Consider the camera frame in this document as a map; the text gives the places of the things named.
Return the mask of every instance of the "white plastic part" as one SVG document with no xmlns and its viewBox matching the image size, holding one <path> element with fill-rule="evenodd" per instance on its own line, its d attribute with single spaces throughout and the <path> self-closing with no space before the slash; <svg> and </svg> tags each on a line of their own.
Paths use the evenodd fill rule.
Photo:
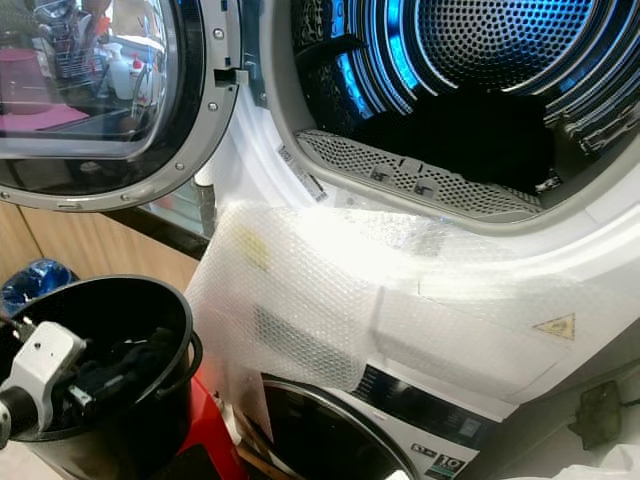
<svg viewBox="0 0 640 480">
<path fill-rule="evenodd" d="M 572 465 L 553 480 L 638 480 L 640 478 L 640 445 L 617 445 L 607 454 L 600 467 Z M 544 480 L 522 477 L 511 480 Z"/>
<path fill-rule="evenodd" d="M 222 405 L 220 413 L 222 414 L 224 424 L 227 426 L 229 436 L 231 436 L 231 441 L 234 445 L 240 445 L 240 442 L 242 441 L 242 433 L 240 433 L 240 430 L 238 429 L 236 417 L 233 414 L 233 407 L 228 403 L 225 403 Z"/>
<path fill-rule="evenodd" d="M 133 98 L 130 78 L 131 64 L 122 57 L 122 45 L 107 43 L 103 48 L 111 52 L 109 76 L 117 97 L 120 100 L 131 100 Z"/>
<path fill-rule="evenodd" d="M 38 409 L 39 431 L 46 430 L 53 419 L 53 387 L 86 346 L 63 326 L 42 322 L 13 359 L 11 374 L 0 391 L 20 387 L 31 395 Z"/>
<path fill-rule="evenodd" d="M 409 476 L 402 470 L 393 472 L 386 480 L 409 480 Z"/>
<path fill-rule="evenodd" d="M 513 405 L 540 396 L 640 314 L 629 282 L 640 272 L 638 214 L 533 256 L 452 225 L 428 228 L 425 219 L 427 228 L 416 228 L 413 246 L 405 245 L 414 254 L 387 283 L 378 348 L 414 370 Z"/>
<path fill-rule="evenodd" d="M 196 183 L 215 183 L 216 201 L 223 209 L 237 200 L 296 208 L 314 205 L 278 154 L 281 146 L 271 113 L 254 104 L 249 87 L 240 87 L 227 133 L 196 175 Z"/>
</svg>

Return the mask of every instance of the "dryer door window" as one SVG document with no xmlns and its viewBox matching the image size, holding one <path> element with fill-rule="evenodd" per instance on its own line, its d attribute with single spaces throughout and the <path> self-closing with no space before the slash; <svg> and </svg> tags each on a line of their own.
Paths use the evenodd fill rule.
<svg viewBox="0 0 640 480">
<path fill-rule="evenodd" d="M 415 469 L 378 427 L 326 392 L 265 381 L 272 452 L 309 480 L 409 480 Z"/>
<path fill-rule="evenodd" d="M 202 3 L 2 2 L 0 196 L 102 210 L 184 183 L 217 146 L 237 95 L 237 6 Z M 213 38 L 219 25 L 223 38 Z"/>
</svg>

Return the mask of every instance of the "yellow triangle warning symbol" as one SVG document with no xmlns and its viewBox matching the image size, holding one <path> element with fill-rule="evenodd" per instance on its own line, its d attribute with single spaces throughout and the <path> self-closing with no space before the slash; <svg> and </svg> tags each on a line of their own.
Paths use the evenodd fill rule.
<svg viewBox="0 0 640 480">
<path fill-rule="evenodd" d="M 576 316 L 575 314 L 565 315 L 548 322 L 535 325 L 533 328 L 541 332 L 550 333 L 556 337 L 566 338 L 567 340 L 576 339 Z"/>
</svg>

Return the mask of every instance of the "warning label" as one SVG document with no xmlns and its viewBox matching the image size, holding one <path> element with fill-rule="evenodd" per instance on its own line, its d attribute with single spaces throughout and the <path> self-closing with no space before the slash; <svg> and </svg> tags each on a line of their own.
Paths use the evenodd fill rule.
<svg viewBox="0 0 640 480">
<path fill-rule="evenodd" d="M 573 341 L 576 339 L 576 316 L 572 313 L 571 315 L 565 315 L 564 317 L 535 325 L 533 328 Z"/>
<path fill-rule="evenodd" d="M 424 474 L 436 480 L 451 480 L 464 468 L 465 464 L 466 462 L 457 458 L 440 455 Z"/>
</svg>

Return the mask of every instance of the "wooden cabinet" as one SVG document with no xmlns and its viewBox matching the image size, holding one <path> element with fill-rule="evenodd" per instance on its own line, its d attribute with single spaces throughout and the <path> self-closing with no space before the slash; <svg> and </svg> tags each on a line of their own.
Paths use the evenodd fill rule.
<svg viewBox="0 0 640 480">
<path fill-rule="evenodd" d="M 0 285 L 27 263 L 42 257 L 20 209 L 0 202 Z"/>
<path fill-rule="evenodd" d="M 31 232 L 32 241 L 39 248 L 35 258 L 44 256 L 57 260 L 82 279 L 138 274 L 165 281 L 184 291 L 198 264 L 196 260 L 104 215 L 23 207 L 13 213 L 20 215 L 20 212 L 25 220 L 22 227 Z M 15 242 L 13 238 L 9 240 L 9 243 Z M 9 268 L 13 271 L 21 268 L 31 259 L 27 257 L 22 262 L 12 262 Z"/>
</svg>

